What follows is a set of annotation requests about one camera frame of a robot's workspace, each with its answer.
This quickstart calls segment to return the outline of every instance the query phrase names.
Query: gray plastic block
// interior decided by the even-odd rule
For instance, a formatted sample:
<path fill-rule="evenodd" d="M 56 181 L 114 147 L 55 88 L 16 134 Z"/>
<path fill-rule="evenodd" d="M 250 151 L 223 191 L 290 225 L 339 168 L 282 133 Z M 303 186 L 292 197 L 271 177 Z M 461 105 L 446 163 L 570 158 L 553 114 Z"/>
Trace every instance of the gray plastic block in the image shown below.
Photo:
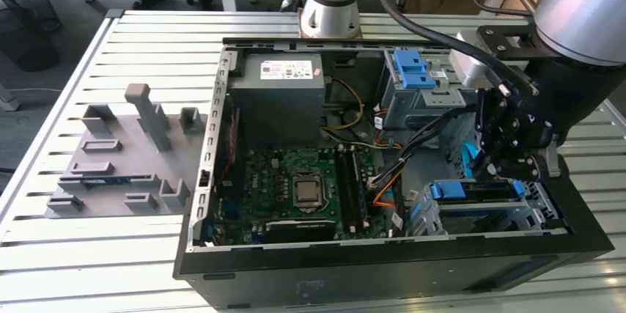
<path fill-rule="evenodd" d="M 86 184 L 78 180 L 62 180 L 59 181 L 58 185 L 63 189 L 63 191 L 67 192 L 84 191 L 87 189 Z"/>
<path fill-rule="evenodd" d="M 122 143 L 118 139 L 98 139 L 95 141 L 84 141 L 80 149 L 86 153 L 115 152 L 122 150 Z"/>
<path fill-rule="evenodd" d="M 159 207 L 155 197 L 152 197 L 150 192 L 127 194 L 124 204 L 135 213 L 144 213 Z"/>
<path fill-rule="evenodd" d="M 134 178 L 134 179 L 130 179 L 130 184 L 135 187 L 135 188 L 142 188 L 142 187 L 160 187 L 160 179 L 159 177 L 152 174 L 150 176 L 150 178 Z"/>
<path fill-rule="evenodd" d="M 167 180 L 171 188 L 179 189 L 179 180 L 184 180 L 186 190 L 191 190 L 196 184 L 199 155 L 203 149 L 203 133 L 186 134 L 179 121 L 179 115 L 167 115 L 170 130 L 164 131 L 171 142 L 172 149 L 159 152 L 154 147 L 151 137 L 143 132 L 138 122 L 139 116 L 118 116 L 107 121 L 111 131 L 108 136 L 99 139 L 90 131 L 83 135 L 79 148 L 75 151 L 66 173 L 60 176 L 59 189 L 55 196 L 76 196 L 84 205 L 80 211 L 60 210 L 55 212 L 50 208 L 46 212 L 48 218 L 87 218 L 100 216 L 135 216 L 135 215 L 168 215 L 180 214 L 183 201 L 179 195 L 166 197 L 171 202 L 171 208 L 166 200 L 159 196 L 162 180 Z M 207 115 L 200 114 L 203 125 L 207 124 Z M 103 142 L 104 146 L 112 146 L 110 142 L 119 141 L 123 146 L 119 150 L 94 152 L 83 149 L 91 142 Z M 74 174 L 71 170 L 79 164 L 84 168 L 86 163 L 115 166 L 111 174 Z M 150 193 L 158 207 L 146 208 L 146 211 L 131 210 L 126 204 L 127 194 Z"/>
<path fill-rule="evenodd" d="M 150 101 L 150 87 L 147 84 L 130 84 L 124 98 L 127 102 L 138 108 L 139 116 L 142 118 L 142 127 L 152 137 L 152 142 L 160 152 L 171 150 L 172 146 L 166 134 L 166 126 L 160 121 L 159 115 L 155 112 L 152 103 Z"/>
<path fill-rule="evenodd" d="M 104 163 L 75 163 L 70 172 L 72 174 L 112 174 L 115 170 L 114 164 L 110 162 Z"/>
<path fill-rule="evenodd" d="M 111 133 L 108 122 L 114 120 L 115 115 L 107 105 L 90 105 L 80 118 L 80 121 L 83 121 L 83 124 L 87 126 L 87 130 L 90 130 L 94 135 L 108 135 Z"/>
<path fill-rule="evenodd" d="M 166 115 L 166 112 L 163 111 L 163 107 L 160 106 L 160 104 L 154 104 L 152 107 L 155 109 L 156 117 L 159 117 L 160 125 L 163 126 L 163 129 L 168 131 L 170 121 L 167 120 L 167 115 Z"/>
<path fill-rule="evenodd" d="M 170 209 L 183 208 L 190 194 L 191 192 L 188 191 L 188 188 L 183 179 L 178 181 L 176 190 L 172 189 L 167 180 L 163 180 L 160 184 L 160 189 L 159 189 L 159 196 L 162 197 Z"/>
<path fill-rule="evenodd" d="M 83 211 L 84 203 L 79 197 L 62 194 L 50 198 L 48 208 L 58 214 L 76 214 Z"/>
<path fill-rule="evenodd" d="M 199 115 L 198 108 L 183 108 L 180 109 L 180 117 L 178 118 L 183 133 L 203 133 L 204 124 L 202 116 Z"/>

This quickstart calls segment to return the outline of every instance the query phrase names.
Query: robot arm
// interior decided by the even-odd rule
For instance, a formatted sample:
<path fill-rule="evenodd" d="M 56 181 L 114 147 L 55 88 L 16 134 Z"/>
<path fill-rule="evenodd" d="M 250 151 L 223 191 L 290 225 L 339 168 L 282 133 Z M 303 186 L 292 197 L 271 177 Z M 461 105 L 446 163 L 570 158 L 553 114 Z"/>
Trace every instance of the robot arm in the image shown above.
<path fill-rule="evenodd" d="M 541 0 L 530 25 L 478 29 L 474 44 L 499 60 L 522 62 L 538 92 L 529 95 L 514 86 L 510 92 L 481 91 L 477 178 L 561 175 L 557 146 L 626 77 L 625 9 L 626 0 Z"/>
<path fill-rule="evenodd" d="M 457 75 L 479 89 L 474 176 L 558 177 L 557 147 L 626 77 L 626 0 L 541 0 L 527 26 L 486 26 L 457 39 L 381 1 L 405 28 L 453 49 Z M 309 0 L 301 29 L 305 37 L 357 37 L 355 0 Z"/>

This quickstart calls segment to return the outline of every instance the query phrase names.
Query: blue plastic latch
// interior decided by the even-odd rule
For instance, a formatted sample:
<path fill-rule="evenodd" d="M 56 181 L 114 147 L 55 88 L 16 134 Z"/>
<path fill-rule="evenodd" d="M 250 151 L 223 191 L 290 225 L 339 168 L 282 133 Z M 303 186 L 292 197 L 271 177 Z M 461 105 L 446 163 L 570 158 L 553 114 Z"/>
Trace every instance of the blue plastic latch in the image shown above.
<path fill-rule="evenodd" d="M 395 65 L 405 88 L 433 89 L 438 84 L 429 75 L 429 63 L 418 51 L 395 51 Z"/>
<path fill-rule="evenodd" d="M 415 205 L 415 208 L 413 208 L 411 215 L 409 216 L 409 220 L 413 220 L 415 218 L 421 210 L 422 210 L 422 203 L 418 203 Z"/>
<path fill-rule="evenodd" d="M 438 189 L 438 194 L 439 194 L 439 197 L 435 197 L 435 198 L 462 199 L 467 197 L 466 191 L 463 190 L 463 186 L 457 181 L 437 183 L 435 185 L 430 187 L 430 192 L 433 192 L 433 187 Z"/>
<path fill-rule="evenodd" d="M 471 172 L 470 163 L 477 158 L 478 148 L 471 142 L 463 142 L 461 144 L 461 161 L 463 162 L 463 172 L 467 179 L 474 179 L 474 173 Z"/>
<path fill-rule="evenodd" d="M 525 186 L 523 186 L 522 182 L 514 181 L 513 182 L 513 188 L 515 189 L 515 192 L 518 192 L 519 198 L 522 198 L 526 194 L 526 189 L 525 189 Z"/>

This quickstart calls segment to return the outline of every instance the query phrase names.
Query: open computer tower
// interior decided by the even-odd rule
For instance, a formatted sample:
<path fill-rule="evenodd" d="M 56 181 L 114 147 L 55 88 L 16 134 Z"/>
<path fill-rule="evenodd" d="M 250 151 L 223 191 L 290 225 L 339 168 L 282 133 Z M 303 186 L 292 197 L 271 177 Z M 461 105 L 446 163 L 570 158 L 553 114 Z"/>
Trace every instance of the open computer tower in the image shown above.
<path fill-rule="evenodd" d="M 429 42 L 226 40 L 174 270 L 214 308 L 507 290 L 613 249 L 562 158 L 543 183 L 471 178 L 471 112 L 377 186 L 475 101 L 447 58 Z"/>

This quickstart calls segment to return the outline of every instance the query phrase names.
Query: motherboard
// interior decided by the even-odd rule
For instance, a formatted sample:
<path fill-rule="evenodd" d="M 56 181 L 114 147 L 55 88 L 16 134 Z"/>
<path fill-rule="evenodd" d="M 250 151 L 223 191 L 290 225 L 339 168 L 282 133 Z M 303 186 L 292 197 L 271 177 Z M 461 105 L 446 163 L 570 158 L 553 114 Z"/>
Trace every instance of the motherboard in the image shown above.
<path fill-rule="evenodd" d="M 224 204 L 238 219 L 230 242 L 385 237 L 383 213 L 371 214 L 366 205 L 365 182 L 374 174 L 367 148 L 250 150 L 243 198 Z"/>

